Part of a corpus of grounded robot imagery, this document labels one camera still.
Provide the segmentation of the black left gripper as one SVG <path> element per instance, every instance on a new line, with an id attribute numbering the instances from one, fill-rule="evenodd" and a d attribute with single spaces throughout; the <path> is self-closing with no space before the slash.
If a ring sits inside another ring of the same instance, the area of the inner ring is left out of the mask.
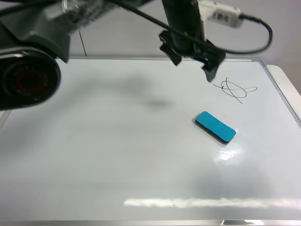
<path id="1" fill-rule="evenodd" d="M 196 0 L 162 1 L 168 28 L 159 39 L 160 50 L 177 66 L 182 57 L 190 57 L 204 63 L 202 70 L 206 80 L 211 82 L 219 65 L 225 58 L 225 52 L 205 38 L 204 23 L 201 20 Z"/>

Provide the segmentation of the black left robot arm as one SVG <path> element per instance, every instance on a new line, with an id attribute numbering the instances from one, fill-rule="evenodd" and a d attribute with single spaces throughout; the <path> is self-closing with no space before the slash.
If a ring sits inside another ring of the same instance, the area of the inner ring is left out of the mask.
<path id="1" fill-rule="evenodd" d="M 195 0 L 165 0 L 167 24 L 143 13 L 144 0 L 20 0 L 0 12 L 0 108 L 41 104 L 61 81 L 56 62 L 69 59 L 70 36 L 121 7 L 163 28 L 160 50 L 174 65 L 183 57 L 202 62 L 207 81 L 215 77 L 224 50 L 205 39 Z"/>

